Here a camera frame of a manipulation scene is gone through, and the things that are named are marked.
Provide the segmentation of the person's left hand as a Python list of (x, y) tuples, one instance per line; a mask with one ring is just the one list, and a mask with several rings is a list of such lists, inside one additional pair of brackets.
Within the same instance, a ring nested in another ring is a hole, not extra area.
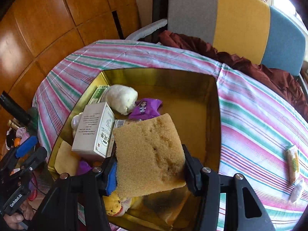
[(22, 214), (14, 213), (13, 215), (4, 215), (4, 221), (8, 225), (9, 228), (13, 230), (23, 230), (23, 227), (20, 225), (20, 223), (26, 219), (28, 221), (32, 220), (34, 216), (34, 211), (32, 206), (29, 204), (29, 201), (26, 200), (21, 206), (20, 206)]

